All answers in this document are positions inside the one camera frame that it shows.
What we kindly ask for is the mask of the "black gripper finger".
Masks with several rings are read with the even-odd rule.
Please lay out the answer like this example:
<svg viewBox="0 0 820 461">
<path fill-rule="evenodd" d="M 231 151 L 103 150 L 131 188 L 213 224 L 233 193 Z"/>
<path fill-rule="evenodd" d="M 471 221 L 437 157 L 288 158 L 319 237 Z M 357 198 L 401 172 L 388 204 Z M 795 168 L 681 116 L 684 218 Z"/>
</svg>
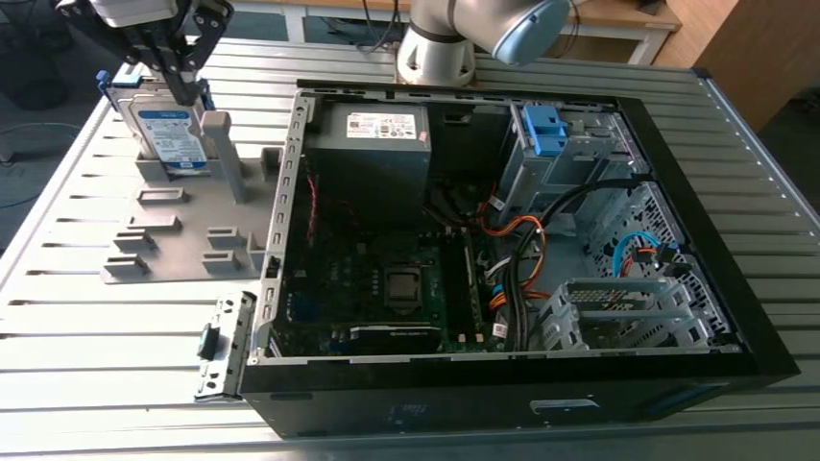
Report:
<svg viewBox="0 0 820 461">
<path fill-rule="evenodd" d="M 139 52 L 140 62 L 148 67 L 156 79 L 165 83 L 176 102 L 185 105 L 185 81 L 177 53 L 169 48 L 148 48 Z"/>
<path fill-rule="evenodd" d="M 187 10 L 180 25 L 191 23 L 199 31 L 199 36 L 189 41 L 180 29 L 181 44 L 177 51 L 180 84 L 176 89 L 176 101 L 181 105 L 192 105 L 201 94 L 197 73 L 227 31 L 235 9 L 228 1 L 183 1 L 183 3 Z"/>
</svg>

